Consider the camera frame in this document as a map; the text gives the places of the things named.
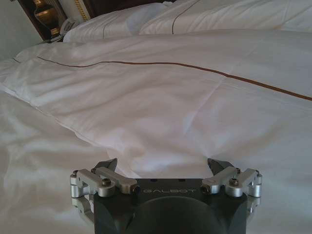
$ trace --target white wall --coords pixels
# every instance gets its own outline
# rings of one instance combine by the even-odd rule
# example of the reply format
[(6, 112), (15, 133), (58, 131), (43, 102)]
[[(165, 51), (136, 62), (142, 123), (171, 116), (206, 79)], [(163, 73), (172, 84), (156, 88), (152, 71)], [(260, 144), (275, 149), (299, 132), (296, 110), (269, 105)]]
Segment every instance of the white wall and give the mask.
[(18, 1), (0, 0), (0, 60), (41, 41)]

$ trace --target brown stripe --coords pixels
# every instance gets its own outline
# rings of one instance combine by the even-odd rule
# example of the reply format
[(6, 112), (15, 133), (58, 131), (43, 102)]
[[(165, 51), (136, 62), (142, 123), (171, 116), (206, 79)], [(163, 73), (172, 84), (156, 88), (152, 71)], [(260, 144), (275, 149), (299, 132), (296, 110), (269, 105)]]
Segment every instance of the brown stripe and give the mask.
[(182, 11), (180, 14), (177, 15), (177, 17), (175, 17), (173, 23), (172, 23), (172, 35), (174, 35), (174, 25), (176, 22), (176, 19), (179, 18), (182, 14), (184, 14), (188, 9), (190, 9), (192, 6), (194, 6), (196, 3), (198, 3), (200, 0), (197, 0), (196, 2), (194, 2), (192, 5), (190, 5), (188, 8), (186, 8), (184, 11)]
[(227, 73), (224, 73), (224, 72), (221, 72), (221, 71), (217, 71), (217, 70), (213, 70), (213, 69), (209, 69), (209, 68), (205, 68), (205, 67), (198, 67), (198, 66), (194, 66), (194, 65), (190, 65), (190, 64), (185, 64), (185, 63), (179, 63), (179, 62), (123, 62), (123, 61), (101, 61), (101, 62), (93, 63), (93, 64), (90, 64), (90, 65), (77, 66), (77, 65), (67, 65), (67, 64), (55, 62), (55, 61), (52, 61), (52, 60), (48, 60), (48, 59), (45, 59), (45, 58), (41, 58), (41, 57), (39, 57), (39, 56), (37, 56), (37, 57), (38, 57), (39, 59), (41, 59), (41, 60), (44, 60), (44, 61), (47, 61), (47, 62), (52, 62), (52, 63), (58, 64), (58, 65), (61, 65), (61, 66), (65, 66), (65, 67), (77, 67), (77, 68), (91, 67), (91, 66), (95, 66), (95, 65), (100, 64), (100, 63), (120, 63), (120, 64), (128, 64), (128, 65), (153, 65), (153, 64), (163, 64), (163, 65), (176, 65), (176, 66), (182, 66), (182, 67), (190, 67), (190, 68), (198, 69), (198, 70), (201, 70), (201, 71), (217, 73), (217, 74), (220, 74), (220, 75), (225, 76), (225, 77), (227, 77), (227, 78), (237, 79), (237, 80), (240, 80), (240, 81), (243, 81), (243, 82), (246, 82), (246, 83), (250, 83), (250, 84), (254, 84), (254, 85), (257, 85), (257, 86), (266, 88), (266, 89), (271, 89), (271, 90), (274, 90), (274, 91), (277, 91), (277, 92), (280, 92), (280, 93), (284, 93), (284, 94), (288, 94), (288, 95), (291, 95), (291, 96), (294, 96), (294, 97), (297, 97), (297, 98), (301, 98), (301, 99), (305, 99), (305, 100), (312, 101), (312, 97), (305, 96), (305, 95), (301, 95), (301, 94), (297, 94), (297, 93), (294, 93), (294, 92), (291, 92), (291, 91), (288, 91), (288, 90), (285, 90), (285, 89), (280, 89), (280, 88), (277, 88), (277, 87), (274, 87), (274, 86), (271, 86), (271, 85), (268, 85), (268, 84), (264, 84), (264, 83), (261, 83), (261, 82), (258, 82), (258, 81), (252, 80), (252, 79), (247, 79), (247, 78), (243, 78), (243, 77), (238, 77), (238, 76), (234, 76), (234, 75), (231, 75), (231, 74), (227, 74)]
[(17, 59), (15, 59), (15, 58), (12, 58), (15, 62), (18, 62), (18, 63), (20, 63), (20, 61), (18, 61)]

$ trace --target bolt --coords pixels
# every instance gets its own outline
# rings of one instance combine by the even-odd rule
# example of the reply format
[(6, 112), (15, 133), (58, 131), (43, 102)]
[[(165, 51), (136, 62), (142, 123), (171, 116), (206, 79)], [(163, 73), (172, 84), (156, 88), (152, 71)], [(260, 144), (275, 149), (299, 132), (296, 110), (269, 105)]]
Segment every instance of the bolt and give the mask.
[(137, 195), (140, 191), (141, 191), (141, 188), (138, 185), (133, 185), (130, 187), (131, 194)]
[(105, 178), (102, 180), (102, 185), (104, 185), (104, 186), (109, 186), (109, 185), (111, 185), (111, 183), (112, 183), (112, 181), (109, 178)]
[(77, 176), (78, 170), (73, 171), (73, 176)]
[(200, 190), (201, 190), (201, 192), (203, 193), (203, 194), (210, 194), (211, 193), (211, 191), (210, 191), (210, 187), (206, 187), (206, 186), (201, 186), (200, 187)]
[(238, 185), (238, 180), (236, 178), (230, 179), (229, 182), (230, 182), (230, 185), (232, 185), (232, 186), (237, 186)]

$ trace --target white duvet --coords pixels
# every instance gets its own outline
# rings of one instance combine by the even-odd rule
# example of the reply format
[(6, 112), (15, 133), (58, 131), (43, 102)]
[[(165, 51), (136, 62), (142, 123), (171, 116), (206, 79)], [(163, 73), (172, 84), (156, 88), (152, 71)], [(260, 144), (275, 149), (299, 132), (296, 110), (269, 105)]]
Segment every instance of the white duvet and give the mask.
[[(41, 45), (16, 59), (21, 63), (14, 71), (0, 76), (6, 92), (117, 157), (127, 176), (206, 177), (208, 157), (242, 170), (257, 168), (264, 175), (263, 197), (248, 233), (311, 233), (311, 34), (216, 30), (137, 36)], [(12, 161), (15, 155), (8, 155)], [(49, 164), (43, 151), (43, 159), (25, 170), (31, 155), (4, 172), (7, 196), (12, 192), (5, 189), (13, 187), (20, 199), (38, 200), (23, 193), (17, 181), (23, 172), (31, 176), (29, 186), (56, 193), (47, 198), (49, 204), (62, 199), (65, 204), (66, 173), (94, 165), (88, 151), (80, 152), (84, 161), (77, 164), (60, 155)], [(66, 173), (57, 173), (55, 163)], [(47, 186), (48, 172), (61, 186)], [(3, 203), (4, 211), (16, 218), (26, 210), (19, 222), (36, 215), (55, 225), (76, 215), (57, 206), (53, 212), (59, 216), (49, 216), (43, 212), (50, 212), (49, 205), (38, 201), (39, 213), (15, 206), (14, 200)], [(1, 213), (2, 222), (6, 214)], [(68, 233), (67, 225), (76, 225), (78, 232), (83, 224), (68, 219), (58, 233)], [(15, 233), (20, 226), (13, 222), (5, 228)], [(23, 232), (31, 230), (27, 226)]]
[(183, 34), (211, 29), (312, 32), (311, 0), (177, 0), (140, 34)]

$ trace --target white pillow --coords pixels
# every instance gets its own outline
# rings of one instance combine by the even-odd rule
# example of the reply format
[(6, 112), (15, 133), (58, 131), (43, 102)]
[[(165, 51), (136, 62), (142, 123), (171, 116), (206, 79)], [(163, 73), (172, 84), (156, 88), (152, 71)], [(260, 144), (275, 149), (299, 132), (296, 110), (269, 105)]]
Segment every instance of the white pillow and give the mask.
[(143, 24), (167, 8), (167, 4), (151, 3), (113, 11), (88, 20), (70, 30), (64, 42), (83, 42), (97, 39), (137, 35)]
[(177, 0), (140, 34), (183, 34), (210, 29), (312, 32), (312, 0)]

